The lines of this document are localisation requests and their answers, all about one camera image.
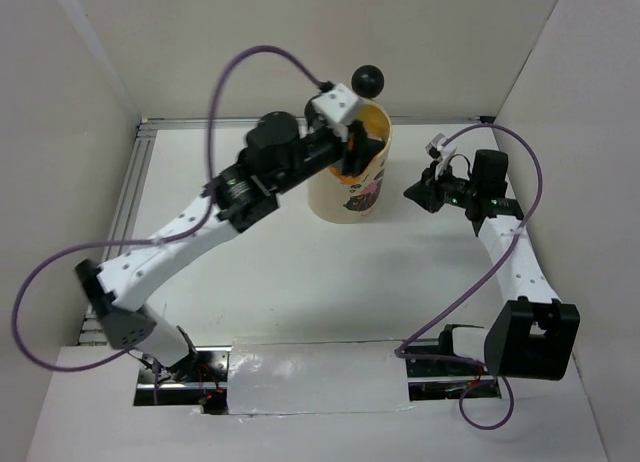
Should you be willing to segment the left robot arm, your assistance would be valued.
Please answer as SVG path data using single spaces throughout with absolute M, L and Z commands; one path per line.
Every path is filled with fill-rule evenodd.
M 236 161 L 142 245 L 101 264 L 79 263 L 75 275 L 109 345 L 138 350 L 178 382 L 192 381 L 205 359 L 187 333 L 148 305 L 165 282 L 199 257 L 276 211 L 280 195 L 328 170 L 359 180 L 390 144 L 385 113 L 365 105 L 341 139 L 311 112 L 302 134 L 296 118 L 276 111 L 245 136 Z

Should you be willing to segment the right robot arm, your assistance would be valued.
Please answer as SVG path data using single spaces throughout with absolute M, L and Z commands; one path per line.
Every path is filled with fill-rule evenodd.
M 430 213 L 461 208 L 492 262 L 503 306 L 488 328 L 447 325 L 436 361 L 448 374 L 470 361 L 495 376 L 557 381 L 564 377 L 580 324 L 578 309 L 565 304 L 547 282 L 523 224 L 518 201 L 507 195 L 508 157 L 476 152 L 467 178 L 454 175 L 455 153 L 430 149 L 433 161 L 404 195 Z

